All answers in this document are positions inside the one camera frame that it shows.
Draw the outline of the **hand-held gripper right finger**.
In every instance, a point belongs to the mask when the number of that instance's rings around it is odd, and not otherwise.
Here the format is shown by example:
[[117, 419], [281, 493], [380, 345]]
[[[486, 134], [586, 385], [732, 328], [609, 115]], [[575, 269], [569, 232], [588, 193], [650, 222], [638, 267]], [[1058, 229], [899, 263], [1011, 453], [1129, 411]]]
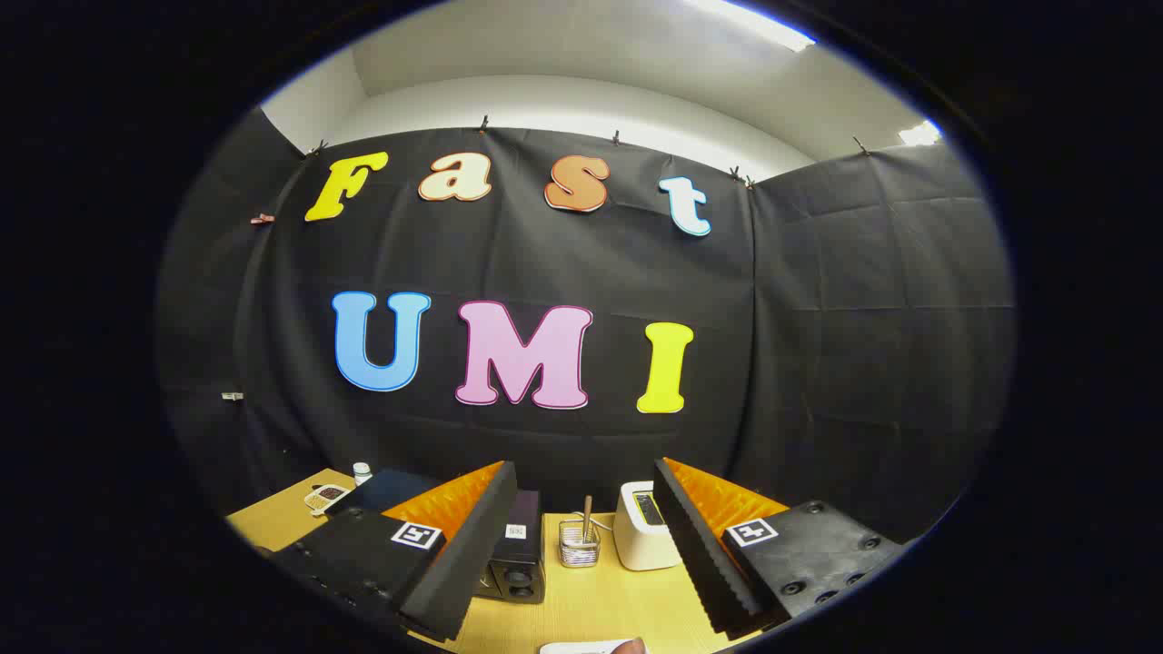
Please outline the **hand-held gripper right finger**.
[[652, 468], [652, 500], [711, 628], [728, 638], [842, 599], [905, 550], [828, 502], [784, 505], [669, 457]]

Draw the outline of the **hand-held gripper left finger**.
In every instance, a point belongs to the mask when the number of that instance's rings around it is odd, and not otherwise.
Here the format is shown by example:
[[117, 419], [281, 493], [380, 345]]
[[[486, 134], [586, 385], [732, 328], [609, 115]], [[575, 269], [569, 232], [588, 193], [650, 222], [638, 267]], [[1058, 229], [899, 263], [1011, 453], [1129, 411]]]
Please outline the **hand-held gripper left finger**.
[[271, 560], [378, 630], [452, 640], [516, 492], [516, 468], [508, 461], [443, 483], [383, 469], [324, 509], [323, 525]]

